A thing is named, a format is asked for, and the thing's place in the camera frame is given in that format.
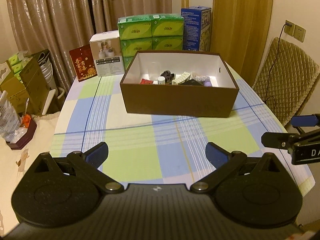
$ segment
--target gray ribbed surface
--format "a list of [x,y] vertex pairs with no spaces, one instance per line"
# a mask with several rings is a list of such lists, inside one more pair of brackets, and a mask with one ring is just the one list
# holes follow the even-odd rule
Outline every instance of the gray ribbed surface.
[[131,184],[124,193],[107,195],[92,215],[76,224],[57,229],[21,224],[4,239],[283,240],[298,231],[293,225],[238,225],[222,216],[207,195],[190,193],[185,185]]

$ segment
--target blue box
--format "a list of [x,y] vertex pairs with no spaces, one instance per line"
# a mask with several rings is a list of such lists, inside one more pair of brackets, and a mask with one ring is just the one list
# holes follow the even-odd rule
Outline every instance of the blue box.
[[183,50],[210,51],[211,8],[182,8],[181,16],[184,18]]

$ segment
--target power cord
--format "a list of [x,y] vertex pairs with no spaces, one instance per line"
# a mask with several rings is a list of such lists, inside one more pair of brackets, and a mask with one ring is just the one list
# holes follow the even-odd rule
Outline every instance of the power cord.
[[278,59],[278,55],[279,55],[279,46],[280,46],[280,39],[281,39],[281,35],[282,35],[282,32],[283,32],[283,29],[284,29],[284,27],[285,27],[286,25],[287,25],[287,26],[289,26],[289,27],[291,27],[291,26],[292,26],[292,24],[290,24],[290,23],[285,23],[285,24],[282,26],[282,29],[281,29],[281,32],[280,32],[280,36],[279,36],[279,40],[278,40],[278,48],[277,48],[276,58],[275,58],[275,60],[273,61],[273,64],[272,64],[272,66],[271,66],[271,68],[270,68],[270,70],[269,70],[268,82],[267,82],[267,90],[266,90],[266,96],[265,96],[264,101],[263,101],[265,104],[267,104],[268,99],[269,99],[269,98],[273,98],[273,101],[274,101],[274,103],[275,103],[275,106],[273,107],[272,112],[273,112],[273,111],[274,111],[274,109],[276,108],[276,100],[275,100],[275,97],[274,97],[274,96],[270,96],[270,97],[268,97],[268,98],[267,98],[267,96],[268,96],[269,84],[270,84],[270,74],[271,74],[271,70],[273,69],[273,67],[274,67],[274,65],[275,65],[275,63],[276,63],[276,61],[277,61],[277,59]]

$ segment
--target white bottle cap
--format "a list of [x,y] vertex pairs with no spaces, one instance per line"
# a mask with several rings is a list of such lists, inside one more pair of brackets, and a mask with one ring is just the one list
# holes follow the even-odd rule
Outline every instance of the white bottle cap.
[[162,76],[158,77],[158,85],[163,85],[163,84],[165,84],[165,78]]

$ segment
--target red packet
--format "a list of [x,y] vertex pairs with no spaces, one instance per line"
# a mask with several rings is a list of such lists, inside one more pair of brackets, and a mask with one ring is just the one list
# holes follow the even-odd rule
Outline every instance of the red packet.
[[153,84],[153,81],[152,80],[148,80],[148,79],[141,79],[141,82],[140,84]]
[[79,82],[97,76],[90,44],[70,50],[69,53]]

